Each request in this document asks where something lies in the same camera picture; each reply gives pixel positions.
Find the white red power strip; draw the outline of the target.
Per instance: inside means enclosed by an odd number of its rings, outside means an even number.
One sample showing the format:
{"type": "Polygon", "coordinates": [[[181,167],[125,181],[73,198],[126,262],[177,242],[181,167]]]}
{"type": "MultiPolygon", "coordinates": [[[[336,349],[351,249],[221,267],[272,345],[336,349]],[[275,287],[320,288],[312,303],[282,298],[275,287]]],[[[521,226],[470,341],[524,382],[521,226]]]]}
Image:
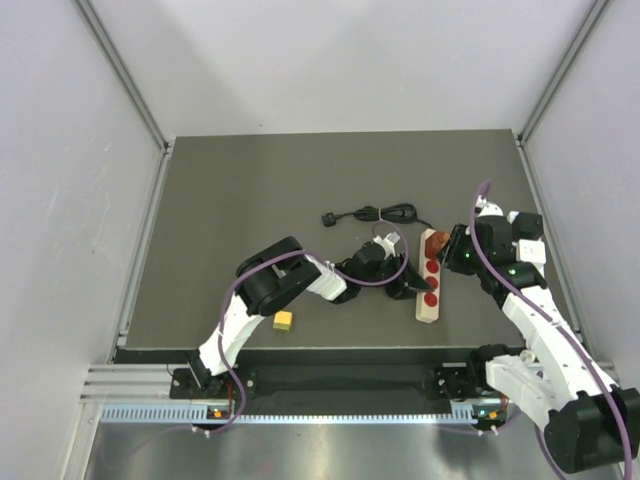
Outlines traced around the white red power strip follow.
{"type": "Polygon", "coordinates": [[[426,229],[420,237],[418,272],[430,287],[416,295],[415,318],[422,323],[433,323],[439,318],[441,294],[441,264],[436,259],[435,247],[443,236],[434,229],[426,229]]]}

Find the yellow USB charger plug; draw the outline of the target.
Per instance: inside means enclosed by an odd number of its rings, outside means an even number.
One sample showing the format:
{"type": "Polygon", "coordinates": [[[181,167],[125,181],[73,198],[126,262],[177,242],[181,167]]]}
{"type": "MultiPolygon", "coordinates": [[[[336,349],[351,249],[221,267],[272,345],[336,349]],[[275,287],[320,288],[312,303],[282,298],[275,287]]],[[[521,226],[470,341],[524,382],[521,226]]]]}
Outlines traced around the yellow USB charger plug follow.
{"type": "Polygon", "coordinates": [[[293,313],[279,311],[274,315],[272,326],[275,330],[289,332],[293,325],[293,313]]]}

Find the red koi fish adapter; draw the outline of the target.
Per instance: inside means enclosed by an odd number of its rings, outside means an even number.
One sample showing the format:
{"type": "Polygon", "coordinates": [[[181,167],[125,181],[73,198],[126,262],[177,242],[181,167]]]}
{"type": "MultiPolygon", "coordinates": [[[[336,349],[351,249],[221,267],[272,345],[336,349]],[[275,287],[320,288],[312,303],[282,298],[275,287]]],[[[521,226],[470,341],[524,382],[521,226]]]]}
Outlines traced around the red koi fish adapter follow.
{"type": "Polygon", "coordinates": [[[450,234],[443,231],[433,231],[425,239],[425,256],[435,259],[438,253],[447,245],[450,234]]]}

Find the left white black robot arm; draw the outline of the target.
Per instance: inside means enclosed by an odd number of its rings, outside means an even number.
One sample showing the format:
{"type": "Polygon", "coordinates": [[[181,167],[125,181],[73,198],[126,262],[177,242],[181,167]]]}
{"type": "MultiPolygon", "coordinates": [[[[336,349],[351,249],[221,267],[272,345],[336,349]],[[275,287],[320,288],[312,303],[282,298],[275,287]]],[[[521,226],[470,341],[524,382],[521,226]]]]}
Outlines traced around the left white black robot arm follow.
{"type": "Polygon", "coordinates": [[[352,256],[332,263],[309,254],[289,236],[245,260],[236,270],[214,332],[189,357],[194,387],[205,396],[220,394],[259,324],[305,292],[336,305],[353,300],[363,287],[381,287],[393,300],[433,293],[436,282],[421,277],[407,254],[397,251],[400,241],[397,233],[376,236],[352,256]]]}

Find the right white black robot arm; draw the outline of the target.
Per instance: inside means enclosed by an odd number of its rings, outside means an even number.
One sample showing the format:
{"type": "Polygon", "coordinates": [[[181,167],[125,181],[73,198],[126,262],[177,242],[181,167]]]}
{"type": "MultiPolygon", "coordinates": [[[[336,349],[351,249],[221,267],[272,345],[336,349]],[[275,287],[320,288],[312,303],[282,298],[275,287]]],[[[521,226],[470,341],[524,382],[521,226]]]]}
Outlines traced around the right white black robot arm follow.
{"type": "Polygon", "coordinates": [[[503,345],[476,350],[469,388],[506,395],[534,423],[564,473],[623,463],[633,476],[639,453],[639,392],[623,388],[577,339],[545,277],[546,245],[539,214],[504,213],[476,198],[468,224],[458,224],[438,252],[442,266],[479,279],[482,289],[521,333],[541,365],[535,373],[503,345]]]}

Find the black adapter on white strip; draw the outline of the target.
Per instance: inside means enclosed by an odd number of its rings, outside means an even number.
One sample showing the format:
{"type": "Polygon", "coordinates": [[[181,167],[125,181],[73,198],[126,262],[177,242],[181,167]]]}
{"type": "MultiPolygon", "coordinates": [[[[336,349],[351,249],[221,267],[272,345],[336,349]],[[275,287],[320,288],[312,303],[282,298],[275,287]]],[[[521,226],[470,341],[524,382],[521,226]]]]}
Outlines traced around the black adapter on white strip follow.
{"type": "Polygon", "coordinates": [[[512,223],[514,239],[538,241],[544,235],[544,220],[540,214],[519,212],[512,223]]]}

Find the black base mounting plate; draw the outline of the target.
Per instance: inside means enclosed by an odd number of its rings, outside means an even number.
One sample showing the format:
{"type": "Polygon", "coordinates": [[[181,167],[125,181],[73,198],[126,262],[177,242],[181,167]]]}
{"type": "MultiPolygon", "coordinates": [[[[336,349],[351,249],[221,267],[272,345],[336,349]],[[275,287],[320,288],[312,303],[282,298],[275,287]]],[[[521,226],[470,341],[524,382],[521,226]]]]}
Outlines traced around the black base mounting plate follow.
{"type": "Polygon", "coordinates": [[[213,399],[242,393],[250,399],[284,392],[399,392],[421,398],[464,401],[495,397],[464,365],[443,364],[316,364],[238,366],[209,379],[191,368],[173,373],[170,396],[175,399],[213,399]]]}

